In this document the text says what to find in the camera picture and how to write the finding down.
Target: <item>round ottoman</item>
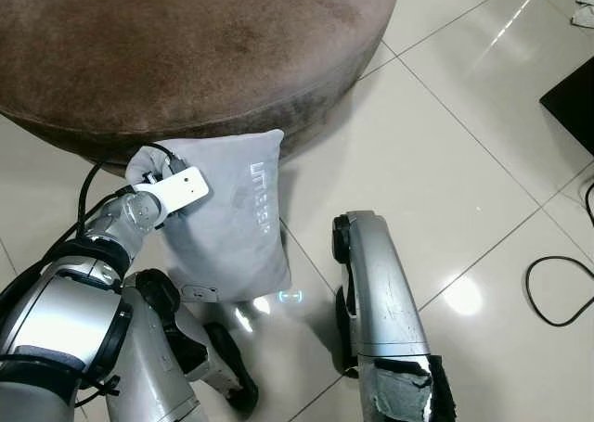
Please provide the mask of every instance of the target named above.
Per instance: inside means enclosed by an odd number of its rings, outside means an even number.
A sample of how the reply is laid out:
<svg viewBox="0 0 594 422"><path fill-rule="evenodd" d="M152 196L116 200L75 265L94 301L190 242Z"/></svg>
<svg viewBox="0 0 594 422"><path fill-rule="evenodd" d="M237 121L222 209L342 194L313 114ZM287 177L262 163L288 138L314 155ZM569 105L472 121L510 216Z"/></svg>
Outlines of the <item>round ottoman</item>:
<svg viewBox="0 0 594 422"><path fill-rule="evenodd" d="M286 155L323 129L394 2L0 0L0 113L90 160L273 128Z"/></svg>

